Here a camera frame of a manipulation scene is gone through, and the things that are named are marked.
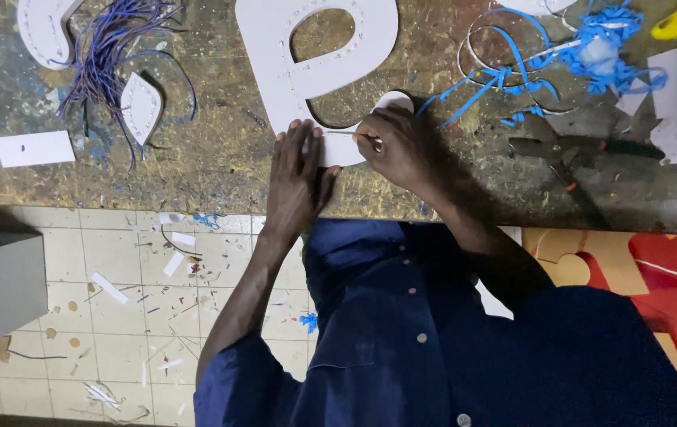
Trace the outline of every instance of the man's right hand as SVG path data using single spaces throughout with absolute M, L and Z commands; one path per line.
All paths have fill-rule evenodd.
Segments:
M 433 164 L 432 138 L 409 111 L 375 109 L 360 123 L 353 140 L 372 169 L 392 184 L 426 202 L 438 196 L 443 183 L 438 170 L 442 165 Z

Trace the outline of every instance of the tile floor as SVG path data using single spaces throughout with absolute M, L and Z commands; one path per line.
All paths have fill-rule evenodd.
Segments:
M 66 419 L 193 425 L 197 357 L 231 290 L 244 271 L 264 217 L 229 215 L 210 228 L 192 219 L 165 226 L 196 238 L 179 244 L 202 255 L 168 277 L 174 250 L 164 247 L 156 212 L 13 208 L 44 236 L 49 314 L 12 331 L 11 355 L 0 361 L 0 413 Z M 303 380 L 317 333 L 297 319 L 312 306 L 306 291 L 301 241 L 286 258 L 273 292 L 263 336 L 272 353 Z M 98 272 L 129 298 L 119 304 L 89 285 Z M 168 361 L 182 363 L 167 369 Z M 104 384 L 120 412 L 86 398 L 83 383 Z

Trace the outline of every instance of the navy blue shirt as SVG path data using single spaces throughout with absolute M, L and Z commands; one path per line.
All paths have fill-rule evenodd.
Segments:
M 434 224 L 319 219 L 305 267 L 306 380 L 246 336 L 206 368 L 197 425 L 677 425 L 677 373 L 628 298 L 548 282 L 488 316 Z

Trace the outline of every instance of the man's left hand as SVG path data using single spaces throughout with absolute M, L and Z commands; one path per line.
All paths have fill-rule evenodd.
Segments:
M 262 234 L 284 239 L 291 247 L 328 204 L 341 168 L 332 166 L 318 184 L 322 132 L 312 121 L 292 121 L 280 133 L 272 154 L 267 221 Z

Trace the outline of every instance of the hand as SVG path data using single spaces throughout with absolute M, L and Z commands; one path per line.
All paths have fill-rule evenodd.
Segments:
M 375 109 L 352 138 L 373 170 L 427 202 L 443 183 L 434 164 L 433 139 L 407 110 Z
M 281 239 L 289 248 L 328 204 L 341 173 L 340 167 L 333 166 L 318 179 L 321 137 L 320 129 L 312 129 L 312 121 L 295 120 L 286 134 L 276 138 L 262 234 Z

